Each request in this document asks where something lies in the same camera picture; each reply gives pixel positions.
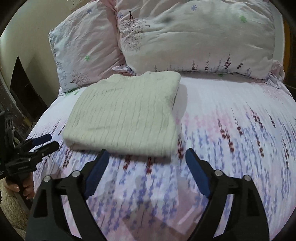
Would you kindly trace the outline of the person's left hand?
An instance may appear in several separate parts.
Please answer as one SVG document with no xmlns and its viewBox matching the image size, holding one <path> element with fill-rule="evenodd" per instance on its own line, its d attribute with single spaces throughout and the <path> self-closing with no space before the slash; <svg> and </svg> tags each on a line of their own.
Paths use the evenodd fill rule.
<svg viewBox="0 0 296 241">
<path fill-rule="evenodd" d="M 2 181 L 9 195 L 14 196 L 15 193 L 20 192 L 19 186 L 13 183 L 7 177 L 4 178 Z M 26 197 L 26 199 L 34 198 L 35 191 L 34 191 L 33 173 L 30 173 L 29 176 L 23 180 L 22 187 L 23 187 L 23 196 Z"/>
</svg>

